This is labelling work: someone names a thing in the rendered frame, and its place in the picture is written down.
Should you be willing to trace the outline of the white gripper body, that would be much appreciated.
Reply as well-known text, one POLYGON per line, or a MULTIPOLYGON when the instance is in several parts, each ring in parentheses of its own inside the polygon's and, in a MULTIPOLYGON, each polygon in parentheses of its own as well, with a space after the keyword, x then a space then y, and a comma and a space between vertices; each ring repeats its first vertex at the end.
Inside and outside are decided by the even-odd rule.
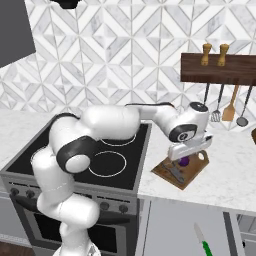
POLYGON ((171 161, 195 154, 207 149, 212 143, 213 135, 206 133, 201 139, 191 139, 183 143, 172 143, 168 150, 168 157, 171 161))

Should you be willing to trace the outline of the brown wooden cutting board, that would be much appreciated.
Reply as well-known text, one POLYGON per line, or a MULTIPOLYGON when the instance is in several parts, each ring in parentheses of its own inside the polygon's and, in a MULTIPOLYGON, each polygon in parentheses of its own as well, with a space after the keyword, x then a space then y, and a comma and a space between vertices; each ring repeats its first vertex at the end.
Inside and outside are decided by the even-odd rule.
POLYGON ((166 157, 161 161, 156 167, 152 169, 152 172, 159 177, 163 178, 165 181, 173 184, 181 190, 184 190, 195 177, 209 164, 209 158, 205 150, 199 151, 198 153, 188 156, 189 164, 185 167, 179 165, 179 160, 171 161, 166 157), (177 168, 181 171, 184 183, 179 183, 175 177, 164 168, 164 164, 174 162, 177 168))

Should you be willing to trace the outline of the grey metal peeler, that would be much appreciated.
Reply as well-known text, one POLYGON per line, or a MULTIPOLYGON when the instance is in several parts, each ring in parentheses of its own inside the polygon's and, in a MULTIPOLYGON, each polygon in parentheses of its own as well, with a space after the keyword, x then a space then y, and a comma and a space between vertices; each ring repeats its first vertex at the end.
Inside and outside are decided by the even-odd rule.
POLYGON ((164 164, 164 168, 169 171, 174 177, 175 179, 183 184, 184 183, 184 178, 183 178, 183 175, 181 173, 181 171, 177 168, 177 166, 175 165, 174 162, 171 162, 171 163, 167 163, 167 164, 164 164))

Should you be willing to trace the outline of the metal slotted spatula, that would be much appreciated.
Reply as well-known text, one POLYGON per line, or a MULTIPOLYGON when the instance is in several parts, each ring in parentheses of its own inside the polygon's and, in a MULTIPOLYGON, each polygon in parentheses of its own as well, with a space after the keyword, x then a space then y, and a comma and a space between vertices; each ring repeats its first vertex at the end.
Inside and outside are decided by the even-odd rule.
MULTIPOLYGON (((224 85, 221 85, 217 105, 220 105, 223 90, 224 90, 224 85)), ((216 108, 211 114, 211 121, 212 122, 219 122, 220 121, 220 116, 221 116, 221 114, 220 114, 219 108, 216 108)))

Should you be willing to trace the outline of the wooden spatula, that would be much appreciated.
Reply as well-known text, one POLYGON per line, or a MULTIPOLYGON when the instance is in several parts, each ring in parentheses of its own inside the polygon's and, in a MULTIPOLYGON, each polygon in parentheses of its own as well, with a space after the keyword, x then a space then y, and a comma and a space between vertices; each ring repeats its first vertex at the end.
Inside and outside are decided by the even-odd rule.
POLYGON ((234 114, 235 114, 234 101, 236 99, 238 88, 239 88, 238 85, 236 85, 234 87, 230 103, 229 103, 229 105, 223 111, 223 114, 222 114, 222 120, 223 121, 231 122, 233 120, 233 118, 234 118, 234 114))

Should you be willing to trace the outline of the black glass hob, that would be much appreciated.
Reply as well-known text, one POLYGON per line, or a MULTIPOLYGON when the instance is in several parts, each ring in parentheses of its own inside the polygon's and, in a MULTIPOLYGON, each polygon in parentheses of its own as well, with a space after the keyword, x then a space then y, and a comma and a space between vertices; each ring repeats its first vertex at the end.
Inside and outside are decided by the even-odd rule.
MULTIPOLYGON (((32 177, 32 155, 49 142, 49 121, 25 147, 21 155, 5 170, 14 177, 32 177)), ((145 159, 151 125, 142 123, 136 135, 127 140, 100 140, 92 164, 74 174, 76 183, 132 190, 145 159)))

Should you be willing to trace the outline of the black hanging utensil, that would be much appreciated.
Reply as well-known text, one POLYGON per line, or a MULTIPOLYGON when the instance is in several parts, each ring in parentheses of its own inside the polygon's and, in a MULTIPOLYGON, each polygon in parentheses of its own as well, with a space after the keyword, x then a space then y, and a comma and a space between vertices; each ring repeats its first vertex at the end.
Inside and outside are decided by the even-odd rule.
POLYGON ((206 101, 207 101, 207 97, 208 97, 208 93, 209 93, 209 88, 210 88, 210 83, 207 83, 206 89, 205 89, 205 94, 204 94, 204 101, 203 101, 204 105, 206 105, 206 101))

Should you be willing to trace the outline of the grey metal ladle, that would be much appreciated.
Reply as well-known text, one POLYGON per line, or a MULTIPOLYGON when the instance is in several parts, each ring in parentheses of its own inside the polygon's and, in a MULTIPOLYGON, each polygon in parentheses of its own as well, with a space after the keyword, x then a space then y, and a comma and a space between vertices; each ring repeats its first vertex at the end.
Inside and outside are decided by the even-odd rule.
MULTIPOLYGON (((250 95, 251 95, 251 91, 252 91, 253 86, 250 85, 247 95, 246 95, 246 99, 245 99, 245 103, 244 103, 244 107, 243 109, 246 109, 247 103, 249 101, 250 95)), ((244 110, 241 113, 241 116, 237 118, 236 123, 238 126, 240 127, 245 127, 248 124, 248 120, 244 117, 244 110)))

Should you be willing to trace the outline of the stainless steel oven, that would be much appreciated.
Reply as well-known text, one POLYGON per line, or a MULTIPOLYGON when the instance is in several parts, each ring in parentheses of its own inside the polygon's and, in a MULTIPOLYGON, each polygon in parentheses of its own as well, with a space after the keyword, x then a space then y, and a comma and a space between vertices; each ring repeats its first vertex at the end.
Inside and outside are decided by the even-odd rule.
MULTIPOLYGON (((32 190, 35 193, 34 198, 37 199, 41 193, 41 189, 38 186, 37 181, 35 180, 34 174, 32 177, 14 177, 14 176, 11 176, 10 174, 5 173, 5 170, 14 162, 15 159, 17 159, 21 155, 25 147, 14 157, 13 160, 11 160, 4 167, 3 171, 1 171, 0 173, 0 176, 3 180, 3 183, 5 185, 7 192, 9 193, 9 196, 12 196, 10 192, 11 188, 17 188, 19 190, 19 194, 16 196, 25 196, 26 198, 28 198, 26 196, 26 191, 32 190)), ((138 193, 139 180, 142 174, 142 168, 141 168, 141 171, 137 174, 134 188, 132 190, 125 190, 125 189, 118 189, 118 188, 111 188, 111 187, 75 182, 74 192, 83 197, 92 199, 93 201, 97 202, 99 206, 101 202, 107 202, 110 205, 110 207, 108 210, 103 210, 103 211, 121 213, 119 211, 119 206, 126 205, 128 207, 128 212, 121 213, 121 214, 136 215, 138 217, 138 222, 139 222, 140 200, 137 197, 137 193, 138 193)))

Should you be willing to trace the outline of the grey cupboard door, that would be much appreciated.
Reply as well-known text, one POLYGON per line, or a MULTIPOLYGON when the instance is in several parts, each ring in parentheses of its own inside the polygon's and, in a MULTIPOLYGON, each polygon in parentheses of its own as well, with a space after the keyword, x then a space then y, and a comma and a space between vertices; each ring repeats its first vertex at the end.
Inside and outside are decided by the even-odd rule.
POLYGON ((206 256, 194 224, 213 256, 238 256, 221 210, 168 200, 151 203, 143 256, 206 256))

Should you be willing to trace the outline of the wooden pepper mill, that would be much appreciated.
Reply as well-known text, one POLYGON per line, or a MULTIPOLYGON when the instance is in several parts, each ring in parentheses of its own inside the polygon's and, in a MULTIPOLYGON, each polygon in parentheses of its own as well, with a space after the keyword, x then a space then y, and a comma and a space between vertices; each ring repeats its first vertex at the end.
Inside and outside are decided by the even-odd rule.
POLYGON ((211 48, 212 48, 212 45, 210 43, 206 43, 203 45, 203 56, 201 58, 202 66, 208 65, 209 52, 210 52, 211 48))
POLYGON ((228 44, 221 44, 220 45, 220 55, 217 61, 218 66, 224 66, 225 65, 225 58, 227 51, 229 50, 229 45, 228 44))

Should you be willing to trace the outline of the grey drawer front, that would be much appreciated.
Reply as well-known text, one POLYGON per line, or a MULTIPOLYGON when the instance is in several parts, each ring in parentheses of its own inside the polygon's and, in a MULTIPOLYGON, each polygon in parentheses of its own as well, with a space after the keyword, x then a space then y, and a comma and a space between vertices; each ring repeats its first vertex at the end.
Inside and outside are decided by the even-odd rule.
POLYGON ((237 215, 242 246, 246 256, 256 256, 256 217, 237 215))

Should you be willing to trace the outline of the black oven door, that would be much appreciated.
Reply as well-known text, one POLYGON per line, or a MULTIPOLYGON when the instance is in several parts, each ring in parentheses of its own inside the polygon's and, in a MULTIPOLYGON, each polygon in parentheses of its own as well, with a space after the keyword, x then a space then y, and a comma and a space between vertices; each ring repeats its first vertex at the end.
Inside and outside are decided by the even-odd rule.
MULTIPOLYGON (((35 256, 53 256, 61 246, 60 221, 42 213, 30 212, 16 203, 13 205, 35 256)), ((135 256, 138 224, 138 217, 137 221, 125 224, 99 225, 96 223, 88 230, 88 234, 102 256, 135 256)))

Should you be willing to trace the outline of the grey cupboard panel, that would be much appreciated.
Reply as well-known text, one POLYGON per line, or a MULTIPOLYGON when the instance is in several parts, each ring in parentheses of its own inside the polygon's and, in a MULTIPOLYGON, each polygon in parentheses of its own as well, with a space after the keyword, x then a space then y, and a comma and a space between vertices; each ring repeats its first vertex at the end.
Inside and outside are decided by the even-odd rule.
POLYGON ((7 193, 0 191, 0 233, 12 237, 22 236, 22 226, 7 193))

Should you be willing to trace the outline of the grey range hood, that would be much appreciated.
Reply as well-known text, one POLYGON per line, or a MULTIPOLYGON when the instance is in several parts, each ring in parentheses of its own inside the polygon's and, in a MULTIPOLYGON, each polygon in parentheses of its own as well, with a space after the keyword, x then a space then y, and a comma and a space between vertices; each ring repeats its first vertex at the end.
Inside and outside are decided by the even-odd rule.
POLYGON ((35 52, 24 0, 0 0, 0 68, 35 52))

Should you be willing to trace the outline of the dark wooden wall shelf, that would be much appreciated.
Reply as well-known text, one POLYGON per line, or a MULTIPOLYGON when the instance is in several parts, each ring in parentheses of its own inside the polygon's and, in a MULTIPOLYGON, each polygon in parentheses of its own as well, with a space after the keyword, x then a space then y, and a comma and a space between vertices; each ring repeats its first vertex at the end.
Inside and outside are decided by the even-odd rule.
POLYGON ((219 54, 210 54, 208 65, 201 65, 202 54, 182 53, 182 82, 256 86, 256 55, 229 55, 223 67, 217 65, 219 54))

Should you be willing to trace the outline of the green handled knife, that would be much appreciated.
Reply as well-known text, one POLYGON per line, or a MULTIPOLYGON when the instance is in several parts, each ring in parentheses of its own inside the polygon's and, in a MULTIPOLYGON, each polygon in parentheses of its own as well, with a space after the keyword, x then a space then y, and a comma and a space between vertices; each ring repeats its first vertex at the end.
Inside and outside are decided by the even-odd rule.
POLYGON ((202 248, 204 249, 206 256, 213 256, 210 246, 207 243, 207 241, 205 240, 203 233, 197 223, 194 223, 194 231, 199 240, 199 243, 202 245, 202 248))

